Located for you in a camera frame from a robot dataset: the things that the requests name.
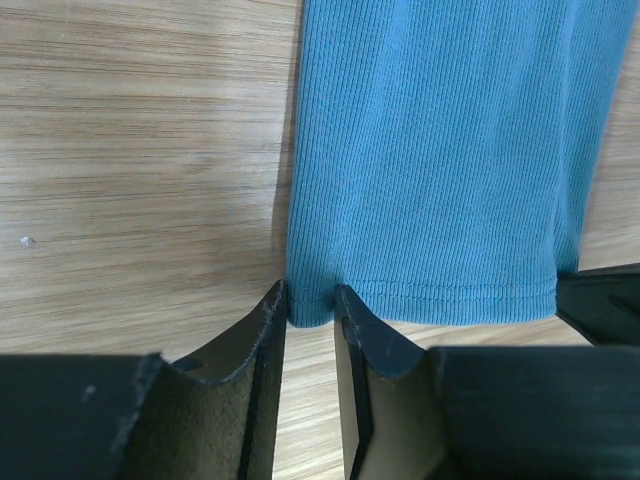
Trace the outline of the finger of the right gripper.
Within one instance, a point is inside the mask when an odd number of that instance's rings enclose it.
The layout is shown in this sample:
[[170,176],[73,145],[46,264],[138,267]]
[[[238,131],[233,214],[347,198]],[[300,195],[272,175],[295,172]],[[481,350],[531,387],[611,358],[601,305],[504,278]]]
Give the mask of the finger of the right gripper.
[[560,275],[556,315],[593,345],[637,346],[639,265]]

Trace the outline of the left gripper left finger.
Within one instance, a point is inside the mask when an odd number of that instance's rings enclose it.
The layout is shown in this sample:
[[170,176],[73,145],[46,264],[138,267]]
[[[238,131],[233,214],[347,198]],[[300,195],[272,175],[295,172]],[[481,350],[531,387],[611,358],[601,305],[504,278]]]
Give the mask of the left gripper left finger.
[[5,354],[5,479],[268,479],[288,307],[283,282],[174,361]]

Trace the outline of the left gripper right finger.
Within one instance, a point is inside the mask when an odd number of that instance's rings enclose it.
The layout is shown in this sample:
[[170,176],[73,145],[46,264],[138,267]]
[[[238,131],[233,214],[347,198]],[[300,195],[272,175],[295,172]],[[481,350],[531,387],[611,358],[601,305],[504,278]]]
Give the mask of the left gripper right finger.
[[635,479],[639,352],[422,348],[334,293],[349,479]]

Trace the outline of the blue tank top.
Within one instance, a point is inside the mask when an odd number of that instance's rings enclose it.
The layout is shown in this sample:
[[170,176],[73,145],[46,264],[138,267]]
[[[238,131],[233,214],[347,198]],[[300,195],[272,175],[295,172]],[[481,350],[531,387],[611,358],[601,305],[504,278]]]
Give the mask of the blue tank top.
[[309,1],[290,321],[553,315],[576,270],[634,1]]

